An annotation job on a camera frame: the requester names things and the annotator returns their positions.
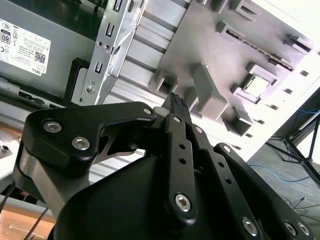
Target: gray carpet floor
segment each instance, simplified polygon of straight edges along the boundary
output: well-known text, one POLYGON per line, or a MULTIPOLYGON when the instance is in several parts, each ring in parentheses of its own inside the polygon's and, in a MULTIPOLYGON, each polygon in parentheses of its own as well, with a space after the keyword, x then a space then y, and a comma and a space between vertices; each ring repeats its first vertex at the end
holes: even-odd
MULTIPOLYGON (((285 150, 282 142, 271 141, 274 145, 285 150)), ((283 180, 298 180, 307 177, 308 174, 299 164, 292 164, 282 161, 281 158, 288 160, 288 157, 274 149, 264 145, 249 161, 250 165, 259 165, 266 167, 277 174, 283 180)), ((314 168, 320 172, 320 165, 314 163, 314 168)), ((300 199, 303 200, 297 208, 313 206, 320 204, 320 189, 309 178, 304 181, 295 183, 281 182, 276 177, 265 169, 253 167, 253 169, 284 199, 288 199, 293 205, 296 205, 300 199)), ((320 206, 308 208, 308 213, 302 216, 304 221, 313 230, 316 239, 320 240, 320 206)))

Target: screw hole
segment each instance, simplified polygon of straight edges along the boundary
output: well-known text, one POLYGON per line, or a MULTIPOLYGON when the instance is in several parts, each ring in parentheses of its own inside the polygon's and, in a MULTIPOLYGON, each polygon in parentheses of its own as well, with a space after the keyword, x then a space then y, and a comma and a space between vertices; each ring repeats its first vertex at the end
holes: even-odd
POLYGON ((229 178, 226 178, 225 181, 227 182, 227 184, 232 184, 232 181, 229 178))
POLYGON ((88 85, 85 87, 85 91, 88 93, 88 94, 94 94, 95 93, 95 88, 91 85, 88 85))
POLYGON ((179 158, 179 162, 180 162, 181 164, 186 164, 186 163, 187 163, 186 160, 185 160, 183 157, 180 157, 180 158, 179 158))

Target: silver screw head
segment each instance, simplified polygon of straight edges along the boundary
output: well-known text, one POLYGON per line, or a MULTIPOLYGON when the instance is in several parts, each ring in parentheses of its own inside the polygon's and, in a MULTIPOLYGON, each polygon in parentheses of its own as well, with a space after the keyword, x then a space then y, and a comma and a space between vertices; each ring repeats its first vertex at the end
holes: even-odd
POLYGON ((200 134, 202 134, 204 131, 200 128, 200 127, 198 127, 198 126, 196 126, 195 127, 195 130, 198 132, 198 133, 200 133, 200 134))
POLYGON ((191 204, 189 199, 183 194, 177 194, 175 196, 175 204, 181 209, 183 212, 189 212, 191 209, 191 204))
POLYGON ((43 124, 44 130, 46 130, 49 133, 58 133, 62 130, 62 126, 56 122, 56 121, 46 121, 43 124))
POLYGON ((72 139, 71 143, 75 149, 78 149, 81 151, 85 151, 90 147, 89 140, 82 136, 75 137, 74 139, 72 139))
POLYGON ((144 108, 143 111, 146 113, 146 114, 152 114, 152 111, 148 108, 144 108))
POLYGON ((298 226, 301 229, 302 232, 304 232, 305 235, 309 236, 310 232, 308 230, 308 228, 306 228, 305 225, 303 225, 301 222, 298 221, 298 226))
POLYGON ((245 216, 242 218, 242 225, 244 229, 252 236, 257 236, 258 235, 258 230, 256 226, 253 224, 252 221, 250 221, 248 218, 245 216))
POLYGON ((229 153, 231 153, 231 150, 230 150, 230 148, 229 147, 227 147, 227 146, 223 146, 223 149, 229 154, 229 153))
POLYGON ((289 232, 292 233, 292 235, 294 235, 294 236, 297 235, 297 232, 296 232, 295 228, 291 225, 291 223, 285 221, 284 225, 286 226, 286 229, 288 229, 289 232))
POLYGON ((176 122, 181 123, 180 118, 178 118, 177 116, 174 116, 173 119, 174 119, 176 122))

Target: black cable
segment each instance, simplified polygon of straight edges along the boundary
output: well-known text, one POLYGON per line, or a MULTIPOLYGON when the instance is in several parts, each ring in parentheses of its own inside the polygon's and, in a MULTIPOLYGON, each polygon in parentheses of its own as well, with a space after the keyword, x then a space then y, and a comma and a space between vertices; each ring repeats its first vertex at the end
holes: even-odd
POLYGON ((285 202, 286 201, 289 201, 290 205, 293 206, 292 202, 288 198, 285 197, 285 202))
POLYGON ((306 207, 299 207, 297 209, 310 209, 310 208, 314 208, 314 207, 318 207, 318 206, 320 206, 320 204, 312 205, 312 206, 306 206, 306 207))
POLYGON ((43 218, 43 216, 46 214, 46 212, 48 211, 48 208, 46 208, 43 213, 40 215, 40 217, 37 219, 37 221, 35 222, 35 224, 33 225, 33 227, 31 228, 31 230, 28 232, 28 234, 25 236, 24 240, 28 240, 31 236, 31 234, 34 232, 34 230, 36 229, 36 227, 38 226, 38 224, 40 223, 41 219, 43 218))
POLYGON ((305 218, 308 218, 308 219, 313 219, 313 220, 315 220, 315 221, 317 221, 317 222, 320 223, 320 220, 318 220, 318 219, 316 219, 316 218, 313 218, 313 217, 311 217, 311 216, 302 215, 302 217, 305 217, 305 218))
POLYGON ((4 209, 4 206, 6 204, 6 201, 8 200, 9 196, 12 194, 12 192, 15 190, 16 188, 16 183, 13 181, 8 189, 8 191, 5 194, 5 197, 3 199, 3 201, 0 204, 0 214, 2 212, 2 209, 4 209))
POLYGON ((303 197, 300 199, 300 201, 293 207, 293 210, 296 210, 297 209, 297 206, 302 203, 304 200, 306 199, 306 197, 303 197))
POLYGON ((306 215, 308 212, 309 212, 309 211, 307 211, 307 210, 306 210, 304 213, 302 213, 302 214, 300 215, 300 217, 302 217, 302 216, 306 215))

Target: black metal bracket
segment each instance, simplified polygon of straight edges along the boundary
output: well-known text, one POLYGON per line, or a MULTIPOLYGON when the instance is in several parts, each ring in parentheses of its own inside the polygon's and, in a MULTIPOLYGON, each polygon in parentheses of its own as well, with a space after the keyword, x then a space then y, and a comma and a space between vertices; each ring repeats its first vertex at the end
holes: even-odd
POLYGON ((288 136, 284 138, 278 139, 278 141, 282 141, 286 147, 289 149, 290 153, 287 151, 284 151, 283 149, 271 144, 270 142, 266 142, 265 145, 269 146, 270 148, 275 149, 276 151, 292 158, 297 161, 288 161, 288 160, 282 160, 286 163, 291 164, 300 164, 303 169, 309 174, 311 179, 315 182, 315 184, 320 188, 320 174, 317 172, 317 170, 312 166, 312 155, 315 148, 317 133, 319 129, 319 123, 320 123, 320 114, 312 121, 310 122, 310 125, 315 123, 312 141, 310 145, 309 155, 308 157, 305 157, 299 149, 295 146, 293 143, 293 136, 288 136))
POLYGON ((184 99, 171 93, 162 108, 159 115, 130 102, 29 115, 14 178, 55 209, 53 239, 314 239, 230 146, 210 145, 184 99), (48 130, 48 121, 58 124, 48 130), (75 145, 76 137, 85 142, 75 145), (136 149, 145 157, 71 196, 66 191, 84 182, 92 164, 136 149))

